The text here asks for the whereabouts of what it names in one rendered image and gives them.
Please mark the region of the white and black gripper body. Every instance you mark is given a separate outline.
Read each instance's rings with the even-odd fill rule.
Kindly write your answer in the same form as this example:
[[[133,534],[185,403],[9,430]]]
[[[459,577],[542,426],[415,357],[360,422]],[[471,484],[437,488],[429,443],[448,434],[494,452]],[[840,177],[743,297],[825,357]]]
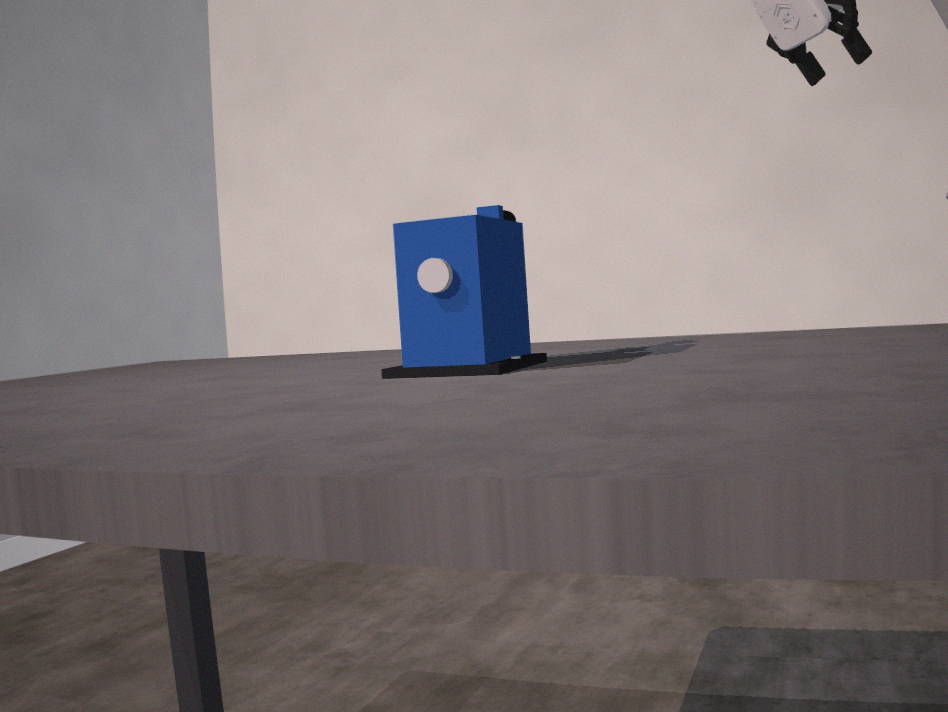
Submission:
[[[781,50],[791,50],[823,33],[831,22],[824,0],[751,0],[761,21]],[[830,14],[830,15],[829,15]]]

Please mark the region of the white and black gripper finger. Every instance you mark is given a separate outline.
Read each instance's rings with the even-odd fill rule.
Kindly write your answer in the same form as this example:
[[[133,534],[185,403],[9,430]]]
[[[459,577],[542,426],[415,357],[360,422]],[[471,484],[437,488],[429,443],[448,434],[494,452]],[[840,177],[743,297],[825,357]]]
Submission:
[[[831,12],[831,22],[828,29],[844,37],[841,41],[856,64],[863,63],[871,54],[872,50],[858,31],[858,10],[856,9],[856,0],[824,0],[827,4],[841,5],[845,12],[828,6]],[[840,22],[840,24],[838,23]],[[843,23],[843,25],[841,25]]]
[[[811,51],[806,53],[806,42],[797,46],[795,49],[783,51],[776,45],[769,34],[766,44],[778,52],[780,56],[788,59],[790,63],[796,64],[810,86],[816,85],[825,76],[825,71]]]

